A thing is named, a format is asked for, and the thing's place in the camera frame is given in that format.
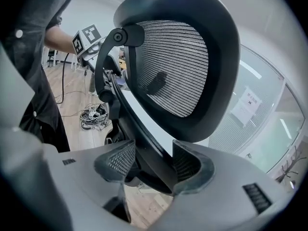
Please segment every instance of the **printed notice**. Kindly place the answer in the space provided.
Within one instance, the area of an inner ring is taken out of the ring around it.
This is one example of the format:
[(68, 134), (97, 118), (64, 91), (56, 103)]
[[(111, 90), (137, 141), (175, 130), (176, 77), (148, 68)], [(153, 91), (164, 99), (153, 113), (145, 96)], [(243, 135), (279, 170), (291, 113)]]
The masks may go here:
[(237, 104), (231, 110), (231, 114), (245, 127), (249, 120), (256, 114), (261, 103), (262, 101), (247, 87)]

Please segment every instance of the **ceiling light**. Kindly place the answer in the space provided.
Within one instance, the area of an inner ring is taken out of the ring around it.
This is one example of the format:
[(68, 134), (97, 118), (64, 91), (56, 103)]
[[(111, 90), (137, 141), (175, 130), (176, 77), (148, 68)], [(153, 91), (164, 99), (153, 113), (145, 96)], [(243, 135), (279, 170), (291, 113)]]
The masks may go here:
[(295, 180), (290, 181), (290, 185), (291, 185), (292, 189), (294, 189), (295, 188)]
[(250, 121), (251, 121), (251, 123), (255, 126), (255, 128), (257, 127), (256, 125), (255, 125), (255, 123), (250, 119)]
[(287, 125), (285, 124), (284, 120), (283, 120), (283, 119), (280, 119), (280, 121), (281, 121), (281, 123), (282, 123), (282, 125), (283, 125), (283, 127), (284, 127), (284, 130), (285, 130), (285, 132), (287, 133), (289, 139), (292, 139), (291, 134), (290, 134), (290, 132), (289, 132), (289, 129), (288, 129)]
[(254, 76), (256, 76), (258, 79), (262, 78), (262, 75), (259, 74), (256, 70), (254, 70), (251, 66), (249, 66), (247, 63), (244, 63), (242, 60), (240, 60), (240, 65), (242, 65), (244, 68), (246, 68), (250, 73), (252, 73)]

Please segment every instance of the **chair backrest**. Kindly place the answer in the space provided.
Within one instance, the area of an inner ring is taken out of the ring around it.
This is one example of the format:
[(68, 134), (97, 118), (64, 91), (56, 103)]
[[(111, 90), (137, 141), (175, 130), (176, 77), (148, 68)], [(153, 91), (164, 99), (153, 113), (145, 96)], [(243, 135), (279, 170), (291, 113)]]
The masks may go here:
[(126, 47), (128, 86), (171, 136), (210, 136), (227, 108), (239, 65), (239, 36), (219, 0), (125, 0), (117, 27), (144, 29), (140, 47)]

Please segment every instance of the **glass wall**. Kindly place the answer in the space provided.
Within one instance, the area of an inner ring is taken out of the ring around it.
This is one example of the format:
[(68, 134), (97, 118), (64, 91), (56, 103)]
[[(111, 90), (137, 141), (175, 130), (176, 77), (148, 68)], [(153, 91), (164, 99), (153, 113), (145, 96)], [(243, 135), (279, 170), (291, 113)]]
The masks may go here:
[(244, 156), (262, 171), (270, 171), (294, 143), (304, 120), (295, 97), (285, 86), (275, 112), (245, 150)]
[(283, 85), (279, 73), (242, 46), (238, 78), (227, 111), (215, 132), (199, 144), (208, 143), (210, 148), (237, 153), (268, 118)]

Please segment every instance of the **shoe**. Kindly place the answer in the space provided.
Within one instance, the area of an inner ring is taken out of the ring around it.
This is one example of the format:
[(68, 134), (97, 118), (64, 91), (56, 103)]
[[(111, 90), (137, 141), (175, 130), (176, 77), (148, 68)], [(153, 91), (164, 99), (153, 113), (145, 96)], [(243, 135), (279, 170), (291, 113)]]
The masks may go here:
[(92, 95), (94, 97), (98, 97), (96, 90), (94, 92), (88, 92), (89, 95)]

